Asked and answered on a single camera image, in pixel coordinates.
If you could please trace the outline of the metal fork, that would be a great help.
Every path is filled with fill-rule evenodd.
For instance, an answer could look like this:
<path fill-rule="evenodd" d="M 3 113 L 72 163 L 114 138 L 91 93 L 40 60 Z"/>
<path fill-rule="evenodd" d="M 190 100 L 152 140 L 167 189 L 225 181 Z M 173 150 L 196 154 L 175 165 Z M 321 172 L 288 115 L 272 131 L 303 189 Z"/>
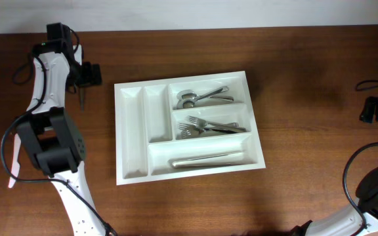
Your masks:
<path fill-rule="evenodd" d="M 182 139 L 189 138 L 201 138 L 206 136 L 216 136 L 222 134 L 234 134 L 233 131 L 229 130 L 215 130 L 215 129 L 202 129 L 202 130 L 184 130 L 181 132 Z"/>
<path fill-rule="evenodd" d="M 212 127 L 221 128 L 221 129 L 224 129 L 224 130 L 229 130 L 229 131 L 232 131 L 232 132 L 235 132 L 235 133 L 247 132 L 246 128 L 233 127 L 233 126 L 225 125 L 225 124 L 222 124 L 222 123 L 206 121 L 205 119 L 201 119 L 201 118 L 194 117 L 194 116 L 187 116 L 186 119 L 187 119 L 187 121 L 196 125 L 198 128 L 205 128 L 208 125 L 211 125 Z"/>
<path fill-rule="evenodd" d="M 228 125 L 232 127 L 239 127 L 238 123 L 228 123 Z M 186 123 L 179 123 L 178 128 L 181 130 L 189 129 L 189 128 L 198 128 L 196 125 L 186 124 Z"/>

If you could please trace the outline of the white plastic knife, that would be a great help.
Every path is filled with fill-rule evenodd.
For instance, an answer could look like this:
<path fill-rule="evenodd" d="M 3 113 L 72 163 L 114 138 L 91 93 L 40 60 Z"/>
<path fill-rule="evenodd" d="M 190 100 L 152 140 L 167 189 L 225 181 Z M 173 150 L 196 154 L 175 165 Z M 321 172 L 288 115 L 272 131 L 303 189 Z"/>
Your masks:
<path fill-rule="evenodd" d="M 21 146 L 21 139 L 18 134 L 14 135 L 14 145 L 13 145 L 13 154 L 12 154 L 12 166 L 10 173 L 14 177 L 18 177 L 20 172 L 20 163 L 18 161 L 19 153 L 20 153 L 20 146 Z"/>

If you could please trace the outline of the small metal spoon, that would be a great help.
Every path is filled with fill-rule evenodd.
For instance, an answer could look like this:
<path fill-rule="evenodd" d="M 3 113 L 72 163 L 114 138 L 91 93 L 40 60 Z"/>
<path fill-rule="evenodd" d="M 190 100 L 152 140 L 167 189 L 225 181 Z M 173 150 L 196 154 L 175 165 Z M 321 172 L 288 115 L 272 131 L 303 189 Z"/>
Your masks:
<path fill-rule="evenodd" d="M 85 89 L 83 87 L 79 88 L 79 105 L 80 105 L 80 110 L 84 111 L 84 109 L 85 109 Z"/>

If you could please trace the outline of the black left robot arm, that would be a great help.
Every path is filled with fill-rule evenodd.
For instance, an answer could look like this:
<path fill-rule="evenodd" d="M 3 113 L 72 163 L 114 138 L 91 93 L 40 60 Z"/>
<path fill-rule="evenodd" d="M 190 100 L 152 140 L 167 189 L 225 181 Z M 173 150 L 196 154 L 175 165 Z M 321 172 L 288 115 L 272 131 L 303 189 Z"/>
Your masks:
<path fill-rule="evenodd" d="M 47 40 L 33 46 L 33 95 L 13 124 L 14 152 L 24 147 L 43 181 L 55 187 L 74 235 L 115 235 L 96 211 L 85 177 L 85 141 L 65 108 L 70 88 L 80 92 L 102 83 L 100 66 L 84 61 L 82 46 L 72 42 L 75 35 L 65 24 L 49 24 Z"/>

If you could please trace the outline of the white plastic cutlery tray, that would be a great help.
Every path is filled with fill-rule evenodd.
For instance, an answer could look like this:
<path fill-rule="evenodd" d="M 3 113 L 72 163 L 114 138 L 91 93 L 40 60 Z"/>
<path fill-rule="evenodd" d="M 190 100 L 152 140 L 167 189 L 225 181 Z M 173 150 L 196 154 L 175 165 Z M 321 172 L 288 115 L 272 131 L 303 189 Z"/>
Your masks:
<path fill-rule="evenodd" d="M 233 102 L 204 98 L 193 108 L 177 109 L 177 94 L 193 90 L 202 95 L 219 87 L 229 91 L 214 96 L 232 96 Z M 265 161 L 244 71 L 178 77 L 114 87 L 116 133 L 116 182 L 119 185 L 153 182 L 225 172 L 264 168 Z M 247 132 L 182 139 L 179 123 L 191 124 L 187 116 L 206 121 L 238 123 Z M 205 128 L 185 130 L 215 129 Z M 173 168 L 171 161 L 240 151 L 240 165 L 203 168 Z"/>

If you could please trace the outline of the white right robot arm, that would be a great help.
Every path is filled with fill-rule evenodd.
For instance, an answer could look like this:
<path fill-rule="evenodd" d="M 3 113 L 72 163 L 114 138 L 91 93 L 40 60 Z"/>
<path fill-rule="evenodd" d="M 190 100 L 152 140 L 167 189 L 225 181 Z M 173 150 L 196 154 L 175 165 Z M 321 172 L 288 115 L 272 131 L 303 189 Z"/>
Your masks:
<path fill-rule="evenodd" d="M 295 226 L 290 235 L 368 235 L 378 232 L 378 167 L 367 173 L 355 192 L 353 199 L 347 187 L 347 175 L 352 162 L 369 148 L 378 147 L 378 142 L 357 149 L 348 159 L 342 176 L 342 187 L 349 205 L 318 221 L 308 221 Z"/>

